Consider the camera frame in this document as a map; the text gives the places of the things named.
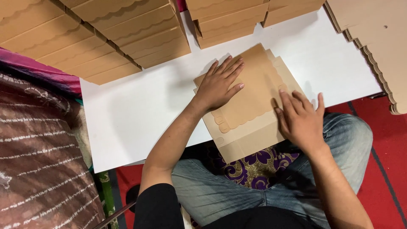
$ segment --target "brown striped fabric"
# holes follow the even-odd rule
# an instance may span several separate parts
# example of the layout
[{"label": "brown striped fabric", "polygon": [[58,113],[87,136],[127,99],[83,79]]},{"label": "brown striped fabric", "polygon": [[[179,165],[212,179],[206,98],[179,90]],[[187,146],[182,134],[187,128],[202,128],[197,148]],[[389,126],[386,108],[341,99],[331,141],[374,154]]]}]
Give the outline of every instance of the brown striped fabric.
[{"label": "brown striped fabric", "polygon": [[91,229],[104,219],[70,129],[78,110],[0,72],[0,229]]}]

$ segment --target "white tabletop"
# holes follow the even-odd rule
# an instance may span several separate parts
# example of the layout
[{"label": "white tabletop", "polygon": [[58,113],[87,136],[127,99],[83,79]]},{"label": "white tabletop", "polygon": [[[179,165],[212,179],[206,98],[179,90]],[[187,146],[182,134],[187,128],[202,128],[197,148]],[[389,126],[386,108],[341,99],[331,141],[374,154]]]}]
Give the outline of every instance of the white tabletop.
[{"label": "white tabletop", "polygon": [[[204,50],[185,23],[187,14],[181,15],[191,54],[101,86],[81,79],[95,172],[145,159],[194,96],[193,79],[215,59],[259,42],[282,57],[311,100],[323,92],[326,106],[333,106],[381,91],[361,52],[336,34],[324,9],[265,29],[258,24],[253,35]],[[201,120],[188,146],[211,139]]]}]

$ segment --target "blue jeans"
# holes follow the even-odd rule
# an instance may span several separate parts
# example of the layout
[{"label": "blue jeans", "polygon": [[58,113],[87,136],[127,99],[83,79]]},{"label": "blue jeans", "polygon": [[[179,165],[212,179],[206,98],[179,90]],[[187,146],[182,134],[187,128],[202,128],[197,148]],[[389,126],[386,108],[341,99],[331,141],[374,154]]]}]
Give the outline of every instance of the blue jeans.
[{"label": "blue jeans", "polygon": [[[372,148],[370,127],[350,114],[330,113],[324,117],[323,132],[336,163],[357,193]],[[172,180],[179,202],[201,226],[239,210],[274,206],[330,228],[305,154],[300,154],[267,190],[249,189],[224,175],[214,175],[197,159],[180,160]]]}]

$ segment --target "person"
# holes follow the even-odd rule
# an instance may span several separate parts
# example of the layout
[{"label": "person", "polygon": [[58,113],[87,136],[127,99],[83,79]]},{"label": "person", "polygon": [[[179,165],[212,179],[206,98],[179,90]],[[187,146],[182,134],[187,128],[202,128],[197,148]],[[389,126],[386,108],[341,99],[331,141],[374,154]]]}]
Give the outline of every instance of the person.
[{"label": "person", "polygon": [[301,93],[280,90],[282,133],[303,154],[267,190],[249,189],[211,173],[197,159],[180,160],[202,116],[244,88],[231,84],[244,69],[229,56],[206,73],[196,95],[148,155],[135,206],[134,228],[184,228],[179,203],[204,229],[373,228],[357,193],[372,146],[372,132],[350,114],[324,114]]}]

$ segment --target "red floor mat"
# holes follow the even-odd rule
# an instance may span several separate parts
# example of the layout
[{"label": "red floor mat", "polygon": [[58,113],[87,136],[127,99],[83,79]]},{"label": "red floor mat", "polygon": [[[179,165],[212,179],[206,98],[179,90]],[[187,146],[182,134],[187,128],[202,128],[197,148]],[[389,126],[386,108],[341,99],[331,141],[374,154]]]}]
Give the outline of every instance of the red floor mat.
[{"label": "red floor mat", "polygon": [[[373,131],[373,151],[358,197],[376,229],[407,228],[407,115],[391,115],[386,97],[357,99],[330,108],[360,116]],[[123,206],[126,191],[139,184],[142,165],[116,169]],[[134,214],[125,213],[127,228],[133,228]]]}]

